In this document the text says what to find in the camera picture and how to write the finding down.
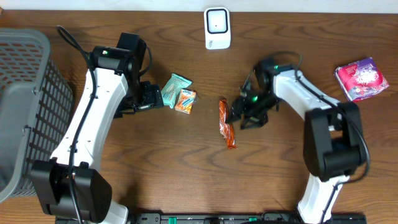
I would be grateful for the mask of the white barcode scanner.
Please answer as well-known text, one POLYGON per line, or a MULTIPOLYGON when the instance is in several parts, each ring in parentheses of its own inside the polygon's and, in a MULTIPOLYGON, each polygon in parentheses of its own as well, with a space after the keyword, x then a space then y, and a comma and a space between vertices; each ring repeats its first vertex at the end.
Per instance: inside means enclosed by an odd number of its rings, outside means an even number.
POLYGON ((231 23, 225 7, 210 7, 203 13, 205 47, 208 50, 227 49, 231 45, 231 23))

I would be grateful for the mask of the orange red snack bar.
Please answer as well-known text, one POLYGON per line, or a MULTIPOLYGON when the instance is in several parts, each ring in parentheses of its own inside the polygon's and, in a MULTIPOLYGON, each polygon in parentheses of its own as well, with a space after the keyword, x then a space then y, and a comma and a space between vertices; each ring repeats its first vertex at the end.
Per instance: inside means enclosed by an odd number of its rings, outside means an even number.
POLYGON ((234 128, 232 125, 226 122, 229 115, 228 104, 226 99, 221 99, 219 101, 219 127, 220 127, 220 134, 223 136, 225 140, 226 147, 228 149, 236 149, 236 142, 235 142, 235 134, 234 128))

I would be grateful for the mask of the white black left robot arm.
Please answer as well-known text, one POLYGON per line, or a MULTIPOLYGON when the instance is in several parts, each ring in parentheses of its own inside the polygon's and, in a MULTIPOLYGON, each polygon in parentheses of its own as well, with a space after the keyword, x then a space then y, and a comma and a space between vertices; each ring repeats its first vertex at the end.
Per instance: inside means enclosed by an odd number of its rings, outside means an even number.
POLYGON ((82 52, 85 89, 72 121, 48 161, 36 160, 30 177, 42 210, 64 222, 128 223, 126 206, 112 199, 100 174, 113 119, 163 107, 160 88, 142 80, 150 48, 137 34, 122 33, 115 47, 82 52))

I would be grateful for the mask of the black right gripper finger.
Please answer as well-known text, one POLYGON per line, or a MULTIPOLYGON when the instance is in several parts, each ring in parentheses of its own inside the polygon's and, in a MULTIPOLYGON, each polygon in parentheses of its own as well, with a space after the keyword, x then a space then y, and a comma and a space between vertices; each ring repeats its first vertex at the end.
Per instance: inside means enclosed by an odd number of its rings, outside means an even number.
POLYGON ((254 129, 254 128, 261 128, 268 122, 268 116, 260 116, 260 118, 251 116, 244 116, 243 122, 241 123, 241 129, 254 129))
POLYGON ((230 112, 230 114, 226 117, 225 123, 234 123, 241 119, 240 113, 235 113, 234 111, 230 112))

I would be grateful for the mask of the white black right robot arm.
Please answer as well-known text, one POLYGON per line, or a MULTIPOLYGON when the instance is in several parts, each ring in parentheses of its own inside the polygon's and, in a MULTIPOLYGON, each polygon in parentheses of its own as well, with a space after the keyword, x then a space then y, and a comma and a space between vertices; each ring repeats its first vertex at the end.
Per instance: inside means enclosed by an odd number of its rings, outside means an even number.
POLYGON ((352 178, 358 167, 368 171, 370 166, 358 106, 324 94, 305 78, 298 64, 278 64, 275 55, 258 61, 251 73, 259 89, 246 80, 224 122, 240 121, 241 129, 261 128, 269 120, 270 109, 287 103, 303 119, 303 159, 310 173, 297 205, 300 221, 330 222, 342 187, 362 179, 352 178))

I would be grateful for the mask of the orange toilet tissue pack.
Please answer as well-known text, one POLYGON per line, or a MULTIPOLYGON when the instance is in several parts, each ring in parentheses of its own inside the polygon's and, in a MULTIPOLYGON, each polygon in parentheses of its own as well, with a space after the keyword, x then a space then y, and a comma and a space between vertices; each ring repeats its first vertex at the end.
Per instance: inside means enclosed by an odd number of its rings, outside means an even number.
POLYGON ((196 96, 197 93, 195 91, 182 89, 180 91, 177 103, 174 107, 175 110, 190 114, 192 112, 192 106, 195 102, 196 96))

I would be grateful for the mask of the grey plastic basket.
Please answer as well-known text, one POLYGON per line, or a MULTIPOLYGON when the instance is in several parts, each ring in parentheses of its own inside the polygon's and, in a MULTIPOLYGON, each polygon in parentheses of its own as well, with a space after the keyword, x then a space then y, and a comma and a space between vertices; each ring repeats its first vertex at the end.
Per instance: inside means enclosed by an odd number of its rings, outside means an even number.
POLYGON ((35 195, 30 170, 65 135, 73 92, 51 58, 48 38, 1 29, 1 201, 35 195))

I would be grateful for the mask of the pink purple pad package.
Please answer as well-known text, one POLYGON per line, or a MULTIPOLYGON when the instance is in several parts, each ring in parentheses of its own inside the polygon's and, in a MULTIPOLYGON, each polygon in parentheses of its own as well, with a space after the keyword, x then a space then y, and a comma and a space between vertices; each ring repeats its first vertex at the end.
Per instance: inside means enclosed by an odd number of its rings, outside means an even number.
POLYGON ((347 100, 353 102, 373 97, 389 87, 372 57, 340 66, 333 75, 347 100))

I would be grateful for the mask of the teal flushable wipes pack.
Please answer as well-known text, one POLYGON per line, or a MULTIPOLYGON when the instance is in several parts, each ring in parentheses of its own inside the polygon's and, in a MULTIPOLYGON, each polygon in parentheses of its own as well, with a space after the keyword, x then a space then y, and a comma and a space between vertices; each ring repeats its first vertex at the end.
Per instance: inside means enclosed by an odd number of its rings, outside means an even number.
POLYGON ((180 90, 189 87, 191 84, 191 80, 177 75, 176 73, 173 73, 168 82, 161 90, 164 105, 169 106, 170 109, 173 109, 180 90))

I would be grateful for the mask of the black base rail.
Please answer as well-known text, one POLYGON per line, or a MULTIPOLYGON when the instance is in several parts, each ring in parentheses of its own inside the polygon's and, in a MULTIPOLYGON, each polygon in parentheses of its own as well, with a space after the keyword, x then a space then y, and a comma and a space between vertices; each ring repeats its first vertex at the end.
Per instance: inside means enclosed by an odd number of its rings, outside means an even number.
MULTIPOLYGON (((78 223, 76 220, 55 218, 56 224, 78 223)), ((266 212, 262 215, 177 215, 159 213, 140 213, 129 215, 127 223, 131 224, 238 224, 238 223, 304 223, 297 213, 266 212)), ((367 224, 365 215, 333 214, 331 219, 323 223, 334 224, 367 224)))

